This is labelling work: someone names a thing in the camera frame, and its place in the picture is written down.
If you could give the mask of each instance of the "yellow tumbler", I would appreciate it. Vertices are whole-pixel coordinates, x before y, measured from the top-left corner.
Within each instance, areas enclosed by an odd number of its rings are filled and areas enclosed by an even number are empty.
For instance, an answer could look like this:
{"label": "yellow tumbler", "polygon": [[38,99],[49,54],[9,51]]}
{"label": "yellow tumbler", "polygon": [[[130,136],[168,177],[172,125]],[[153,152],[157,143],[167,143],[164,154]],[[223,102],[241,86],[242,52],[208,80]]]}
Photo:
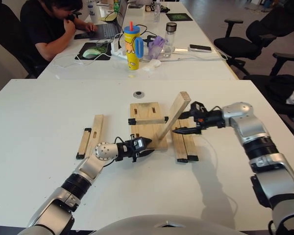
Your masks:
{"label": "yellow tumbler", "polygon": [[144,55],[144,42],[140,37],[140,29],[138,26],[130,26],[124,28],[125,49],[127,56],[128,68],[130,70],[139,69],[139,59]]}

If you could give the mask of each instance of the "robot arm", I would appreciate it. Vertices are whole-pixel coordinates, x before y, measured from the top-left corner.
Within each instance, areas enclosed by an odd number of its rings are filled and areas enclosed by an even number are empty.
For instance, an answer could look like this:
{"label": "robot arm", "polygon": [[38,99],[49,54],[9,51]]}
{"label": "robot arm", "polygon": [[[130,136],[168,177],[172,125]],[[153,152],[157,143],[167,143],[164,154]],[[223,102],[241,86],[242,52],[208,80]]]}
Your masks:
{"label": "robot arm", "polygon": [[19,235],[64,235],[72,228],[74,212],[94,180],[105,167],[106,161],[122,161],[124,157],[137,157],[150,154],[145,150],[150,139],[140,137],[120,143],[100,143],[94,154],[85,158],[63,185],[57,188],[38,209],[29,222],[29,228]]}
{"label": "robot arm", "polygon": [[178,134],[201,134],[216,126],[231,126],[243,146],[249,165],[255,173],[251,177],[259,203],[272,209],[277,234],[294,233],[294,171],[279,153],[262,122],[254,115],[248,103],[238,102],[220,110],[207,111],[203,104],[194,102],[191,110],[180,119],[194,117],[196,128],[180,128]]}

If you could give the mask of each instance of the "wooden board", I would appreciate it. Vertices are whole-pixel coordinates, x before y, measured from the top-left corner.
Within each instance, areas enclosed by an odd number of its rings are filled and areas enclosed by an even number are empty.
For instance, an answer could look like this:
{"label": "wooden board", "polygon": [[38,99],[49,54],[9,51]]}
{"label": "wooden board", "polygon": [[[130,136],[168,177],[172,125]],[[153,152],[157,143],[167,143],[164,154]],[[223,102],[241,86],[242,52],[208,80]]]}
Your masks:
{"label": "wooden board", "polygon": [[167,132],[171,130],[172,126],[174,125],[175,121],[184,111],[186,106],[191,102],[190,96],[187,92],[180,92],[177,97],[175,98],[173,105],[169,110],[169,120],[161,129],[159,129],[157,135],[159,136],[159,140],[162,140],[164,136],[166,136]]}
{"label": "wooden board", "polygon": [[81,140],[79,148],[78,148],[76,159],[80,160],[80,159],[85,158],[85,154],[86,154],[87,145],[88,145],[91,131],[92,131],[91,128],[85,128],[83,136],[82,136],[82,140]]}
{"label": "wooden board", "polygon": [[[175,130],[180,127],[181,126],[180,126],[179,120],[176,120],[175,123],[172,125],[171,130]],[[176,160],[181,163],[187,163],[188,158],[187,158],[186,148],[184,145],[183,135],[177,134],[174,132],[171,132],[171,133],[172,133],[172,140],[173,140],[173,145],[175,149]]]}
{"label": "wooden board", "polygon": [[102,114],[95,115],[94,124],[92,127],[92,131],[90,133],[85,158],[90,157],[93,154],[94,148],[96,147],[96,145],[99,144],[102,123],[103,123],[103,115]]}
{"label": "wooden board", "polygon": [[136,118],[136,125],[149,125],[149,124],[165,124],[166,120],[164,117],[152,117],[152,118]]}
{"label": "wooden board", "polygon": [[[135,119],[163,118],[158,102],[130,104],[130,117]],[[164,124],[131,125],[131,133],[135,137],[142,136],[151,139],[152,142],[147,149],[166,150],[168,148],[167,139],[163,138],[158,141],[157,136],[159,128],[163,126]]]}
{"label": "wooden board", "polygon": [[[179,122],[181,127],[190,127],[189,119],[181,119],[179,120]],[[198,154],[197,154],[193,136],[192,135],[182,135],[182,136],[183,136],[188,160],[198,161]]]}

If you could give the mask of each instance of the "white tissue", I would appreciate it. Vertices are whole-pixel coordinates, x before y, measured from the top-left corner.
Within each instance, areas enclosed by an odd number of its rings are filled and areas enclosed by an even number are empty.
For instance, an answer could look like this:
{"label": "white tissue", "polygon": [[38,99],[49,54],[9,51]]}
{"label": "white tissue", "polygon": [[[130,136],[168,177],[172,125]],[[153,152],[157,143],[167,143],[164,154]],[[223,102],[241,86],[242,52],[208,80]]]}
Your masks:
{"label": "white tissue", "polygon": [[154,71],[156,67],[159,67],[161,65],[161,61],[160,60],[156,60],[156,59],[152,59],[149,61],[148,64],[146,64],[143,67],[143,70],[145,71]]}

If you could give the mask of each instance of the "white table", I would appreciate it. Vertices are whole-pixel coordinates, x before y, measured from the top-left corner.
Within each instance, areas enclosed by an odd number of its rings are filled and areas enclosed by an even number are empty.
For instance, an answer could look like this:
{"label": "white table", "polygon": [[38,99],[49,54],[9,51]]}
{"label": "white table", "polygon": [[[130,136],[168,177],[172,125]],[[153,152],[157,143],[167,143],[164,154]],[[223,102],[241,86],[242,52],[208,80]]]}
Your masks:
{"label": "white table", "polygon": [[[145,97],[136,99],[135,91]],[[207,109],[249,102],[294,168],[294,136],[250,81],[11,80],[0,92],[0,225],[25,227],[78,165],[83,129],[104,114],[102,141],[129,139],[130,103],[159,102],[166,114],[179,91]],[[248,158],[232,128],[194,140],[199,162],[177,164],[169,149],[105,168],[74,213],[73,229],[96,230],[142,214],[177,214],[236,230],[262,230],[270,210],[257,202]]]}
{"label": "white table", "polygon": [[[187,13],[183,4],[179,2],[163,3],[171,9],[170,13]],[[166,23],[169,22],[165,13],[161,13],[160,22],[153,22],[153,12],[145,12],[144,16],[131,16],[126,14],[123,27],[134,24],[144,24],[151,31],[162,37],[165,36]],[[212,53],[196,52],[203,59],[217,59],[218,61],[178,61],[163,62],[154,72],[144,70],[129,71],[127,61],[119,57],[112,57],[109,61],[94,61],[90,65],[81,66],[78,64],[67,68],[59,68],[55,65],[70,65],[74,63],[74,55],[78,54],[84,43],[90,42],[85,40],[72,40],[70,45],[49,64],[45,71],[39,76],[39,79],[117,79],[124,80],[129,78],[135,79],[153,79],[153,80],[235,80],[236,75],[229,68],[227,63],[221,59],[216,51]],[[195,21],[177,22],[177,31],[174,45],[177,48],[188,48],[189,44],[214,46],[208,40],[203,31]],[[186,55],[173,55],[172,59],[189,57]]]}

